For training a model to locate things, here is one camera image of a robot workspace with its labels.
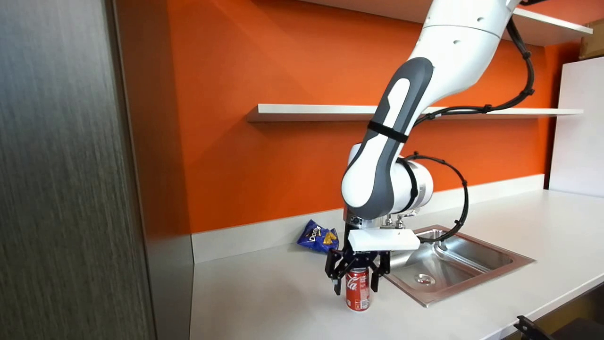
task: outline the metal sink basin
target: metal sink basin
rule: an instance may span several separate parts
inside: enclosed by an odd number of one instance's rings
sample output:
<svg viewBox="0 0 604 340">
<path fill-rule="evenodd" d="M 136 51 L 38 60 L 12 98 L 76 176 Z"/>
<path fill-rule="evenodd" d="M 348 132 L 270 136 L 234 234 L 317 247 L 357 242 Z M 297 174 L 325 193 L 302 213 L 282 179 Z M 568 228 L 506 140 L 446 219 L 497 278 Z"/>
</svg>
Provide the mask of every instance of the metal sink basin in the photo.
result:
<svg viewBox="0 0 604 340">
<path fill-rule="evenodd" d="M 446 230 L 429 227 L 416 234 L 434 238 Z M 423 244 L 414 253 L 393 253 L 387 279 L 429 306 L 529 262 L 534 261 L 457 232 L 442 244 Z"/>
</svg>

